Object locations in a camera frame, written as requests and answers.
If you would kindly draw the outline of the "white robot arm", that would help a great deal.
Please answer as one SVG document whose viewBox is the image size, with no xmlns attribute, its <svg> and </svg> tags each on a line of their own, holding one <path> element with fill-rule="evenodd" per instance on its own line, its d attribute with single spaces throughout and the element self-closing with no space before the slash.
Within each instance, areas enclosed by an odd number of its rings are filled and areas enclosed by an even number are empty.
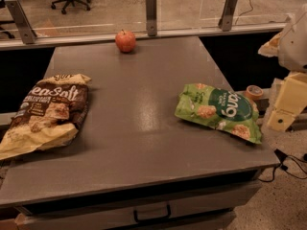
<svg viewBox="0 0 307 230">
<path fill-rule="evenodd" d="M 258 54 L 278 57 L 279 65 L 289 70 L 268 119 L 271 129 L 285 131 L 307 107 L 307 4 L 290 17 L 280 33 L 260 47 Z"/>
</svg>

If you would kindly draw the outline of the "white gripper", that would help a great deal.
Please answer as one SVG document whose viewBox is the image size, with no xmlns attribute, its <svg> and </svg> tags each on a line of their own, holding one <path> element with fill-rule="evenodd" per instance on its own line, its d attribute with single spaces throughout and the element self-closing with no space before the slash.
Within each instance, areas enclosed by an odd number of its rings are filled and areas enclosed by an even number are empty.
<svg viewBox="0 0 307 230">
<path fill-rule="evenodd" d="M 281 33 L 276 34 L 263 44 L 258 54 L 267 58 L 278 56 L 278 46 Z M 286 131 L 307 106 L 307 74 L 291 72 L 283 81 L 275 108 L 267 122 L 269 128 L 275 131 Z"/>
</svg>

